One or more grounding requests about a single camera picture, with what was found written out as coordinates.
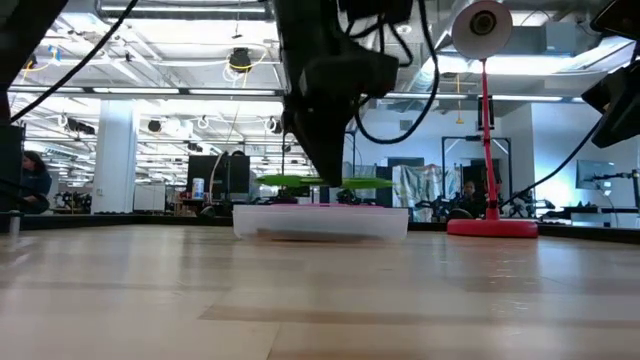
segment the ceiling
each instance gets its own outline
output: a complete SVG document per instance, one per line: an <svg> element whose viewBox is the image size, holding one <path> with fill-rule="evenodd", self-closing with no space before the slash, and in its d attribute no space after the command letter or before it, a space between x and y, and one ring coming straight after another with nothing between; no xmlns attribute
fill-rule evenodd
<svg viewBox="0 0 640 360"><path fill-rule="evenodd" d="M426 2L431 33L440 45L441 72L446 73L439 89L443 93L480 93L478 64L462 59L447 37L447 29L457 9L461 4L471 2ZM493 66L490 72L492 93L576 97L609 71L624 65L625 59L631 56L632 47L622 39L602 41L583 23L593 16L594 9L605 2L504 1L512 9L517 28L535 30L549 23L571 24L578 29L575 46L580 51L574 54L501 54L489 63ZM233 6L229 6L227 0L140 1L140 11L132 13L116 36L67 86L285 88L286 77L279 60L277 28L268 3L266 7L265 3L248 0L240 1L240 5L236 1L232 3ZM14 85L47 86L55 83L93 48L121 11L118 9L125 5L126 1L122 0L103 0L100 10L95 8L92 0L71 0L67 10L56 20L37 48L35 69L23 71ZM202 10L211 7L217 10ZM359 21L353 31L357 32L372 23L372 20ZM399 71L396 91L425 93L433 64L425 55L418 11L415 10L411 21L403 25L406 26L401 28L401 36L415 58L412 66ZM404 59L402 48L389 31L385 38L387 53ZM378 40L377 35L373 34L361 43L376 48ZM227 65L230 52L238 47L248 48L255 64L246 76L233 73ZM422 84L427 84L423 89L416 86L416 81L419 83L424 80L421 76L427 78ZM36 96L33 93L11 93L9 100L12 111L19 111ZM138 146L140 182L151 179L183 182L186 175L183 160L192 153L187 149L185 140L203 145L204 153L216 154L244 148L247 154L255 156L253 168L258 173L276 173L280 168L278 154L281 153L279 144L282 137L269 130L272 127L270 119L278 119L282 112L282 104L278 99L241 101L229 96L205 100L158 94L136 101L141 116L141 140ZM504 115L517 105L497 103L496 114ZM477 103L439 101L432 111L446 112L458 107L475 110ZM54 168L66 169L62 171L65 174L64 181L77 184L91 181L95 136L69 132L62 125L66 119L75 119L99 132L99 113L99 96L64 96L59 93L25 118L27 137L32 140L27 144L48 153ZM148 123L151 120L162 122L163 130L149 131ZM287 142L294 141L293 138L287 139ZM287 156L290 158L286 160L287 173L308 174L313 171L300 147L294 145ZM155 164L153 169L149 168L148 162ZM81 176L77 175L78 172L70 172L75 166L81 166L76 168Z"/></svg>

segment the monitor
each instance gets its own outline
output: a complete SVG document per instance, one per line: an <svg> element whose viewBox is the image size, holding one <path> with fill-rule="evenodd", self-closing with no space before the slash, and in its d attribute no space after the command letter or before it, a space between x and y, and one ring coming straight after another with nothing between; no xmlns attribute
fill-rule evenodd
<svg viewBox="0 0 640 360"><path fill-rule="evenodd" d="M615 164L607 161L578 160L576 188L586 190L610 189L610 181L593 181L594 176L613 175Z"/></svg>
<svg viewBox="0 0 640 360"><path fill-rule="evenodd" d="M224 193L249 193L250 166L249 156L225 156L218 164L214 176L214 196L220 198ZM218 160L217 156L196 155L189 156L187 171L187 191L193 188L193 179L204 179L205 192L209 192L211 172Z"/></svg>

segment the wooden floor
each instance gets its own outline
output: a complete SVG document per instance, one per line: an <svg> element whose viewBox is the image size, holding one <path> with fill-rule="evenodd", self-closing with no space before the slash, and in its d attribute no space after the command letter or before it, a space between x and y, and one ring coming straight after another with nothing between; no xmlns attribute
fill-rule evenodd
<svg viewBox="0 0 640 360"><path fill-rule="evenodd" d="M0 242L2 360L640 359L640 247L238 241L126 226Z"/></svg>

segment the white plastic container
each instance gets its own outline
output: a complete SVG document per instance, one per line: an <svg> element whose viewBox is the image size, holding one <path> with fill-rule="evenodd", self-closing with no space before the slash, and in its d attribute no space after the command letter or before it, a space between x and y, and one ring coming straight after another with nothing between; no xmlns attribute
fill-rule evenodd
<svg viewBox="0 0 640 360"><path fill-rule="evenodd" d="M407 209L373 206L236 205L233 230L241 239L402 240Z"/></svg>
<svg viewBox="0 0 640 360"><path fill-rule="evenodd" d="M204 199L204 179L193 179L193 188L191 190L191 198L194 200Z"/></svg>

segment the person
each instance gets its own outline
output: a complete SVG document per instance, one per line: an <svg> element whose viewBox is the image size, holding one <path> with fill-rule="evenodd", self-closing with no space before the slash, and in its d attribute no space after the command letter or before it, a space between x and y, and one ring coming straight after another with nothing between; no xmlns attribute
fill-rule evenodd
<svg viewBox="0 0 640 360"><path fill-rule="evenodd" d="M47 166L38 153L25 151L22 157L22 181L23 187L32 189L34 192L46 197L51 190L51 176L47 171ZM49 201L39 199L33 193L22 190L21 196L25 204L21 211L27 214L42 214L49 209Z"/></svg>
<svg viewBox="0 0 640 360"><path fill-rule="evenodd" d="M473 194L476 193L476 184L471 180L465 182L463 193L465 199L473 199Z"/></svg>
<svg viewBox="0 0 640 360"><path fill-rule="evenodd" d="M474 218L479 218L487 209L487 202L476 194L476 185L473 181L469 180L464 183L462 200L460 200L458 208L466 210Z"/></svg>

